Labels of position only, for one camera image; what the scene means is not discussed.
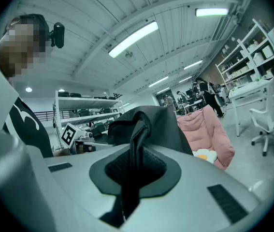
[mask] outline yellow object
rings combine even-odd
[[[207,160],[208,159],[208,157],[206,155],[198,155],[197,157],[201,158],[203,160]]]
[[[212,164],[217,159],[217,154],[214,150],[198,149],[197,151],[193,151],[193,155]]]

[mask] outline pink cushion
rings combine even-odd
[[[217,160],[214,165],[223,170],[229,166],[234,149],[212,107],[207,105],[196,112],[180,116],[177,123],[193,151],[215,150]]]

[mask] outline white shelving unit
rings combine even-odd
[[[263,49],[266,44],[270,44],[272,49],[274,50],[274,44],[272,43],[269,35],[267,34],[267,32],[262,28],[262,26],[255,20],[253,19],[253,22],[255,23],[254,27],[250,30],[250,32],[242,39],[238,39],[238,45],[228,54],[228,56],[226,56],[218,65],[216,64],[216,67],[221,75],[221,77],[224,80],[224,83],[226,85],[226,87],[228,88],[227,84],[230,84],[246,75],[248,75],[248,73],[250,73],[251,71],[254,71],[257,78],[261,78],[261,75],[257,69],[257,67],[271,61],[272,59],[274,59],[274,55],[271,56],[270,58],[267,58],[265,61],[263,61],[260,64],[256,64],[253,60],[253,55],[260,51],[261,49]],[[260,44],[258,44],[258,46],[255,47],[255,49],[251,52],[248,51],[248,49],[245,47],[245,43],[249,42],[259,31],[261,31],[264,36],[266,37],[266,39],[264,39]],[[230,61],[233,57],[236,56],[236,54],[243,50],[245,57],[243,57],[242,59],[238,60],[236,63],[234,63],[233,65],[231,65],[229,68],[227,68],[224,71],[220,71],[220,66],[224,63],[227,63],[228,61]],[[249,62],[251,63],[251,67],[249,67],[248,70],[241,72],[239,74],[237,74],[236,76],[233,76],[232,78],[224,78],[224,74],[228,73],[230,71],[232,71],[236,66],[238,66],[239,64],[243,63],[245,60],[249,60]],[[245,84],[241,84],[238,87],[243,87],[245,86],[247,83]]]
[[[107,99],[94,99],[94,98],[75,98],[75,97],[59,97],[58,91],[55,91],[55,102],[54,102],[54,118],[56,124],[56,133],[60,140],[62,136],[62,127],[66,126],[67,123],[73,125],[81,125],[89,122],[95,122],[103,119],[115,117],[119,114],[119,108],[116,105],[118,102],[122,103],[121,100],[107,100]],[[72,117],[72,118],[60,118],[61,111],[81,110],[81,109],[93,109],[93,108],[109,108],[115,106],[118,112],[97,114],[83,117]]]

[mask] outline gray device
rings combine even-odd
[[[38,148],[0,132],[0,198],[31,231],[118,231],[98,219],[112,210],[115,196],[102,194],[88,172],[95,162],[127,146],[43,159]],[[121,230],[243,231],[264,215],[264,209],[255,209],[260,202],[245,186],[211,163],[164,147],[144,146],[175,160],[182,175],[165,196],[142,199]],[[72,167],[50,172],[48,166],[61,163]],[[222,191],[229,200],[219,197]],[[235,218],[226,215],[231,212],[223,207],[226,201],[236,202],[238,215],[244,216],[238,223],[244,220],[245,225],[238,227],[232,222]]]

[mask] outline ceiling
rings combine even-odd
[[[50,30],[61,22],[65,26],[65,44],[62,49],[53,47],[52,57],[42,67],[28,70],[12,82],[18,89],[45,81],[54,90],[77,84],[88,90],[126,96],[158,92],[186,77],[197,76],[234,28],[231,17],[196,17],[195,9],[225,7],[232,12],[243,1],[17,0],[14,15],[42,14]],[[151,21],[157,21],[158,30],[116,58],[108,55],[118,42]],[[127,58],[128,52],[133,56]],[[183,70],[201,59],[200,65]],[[148,87],[165,76],[169,78]]]

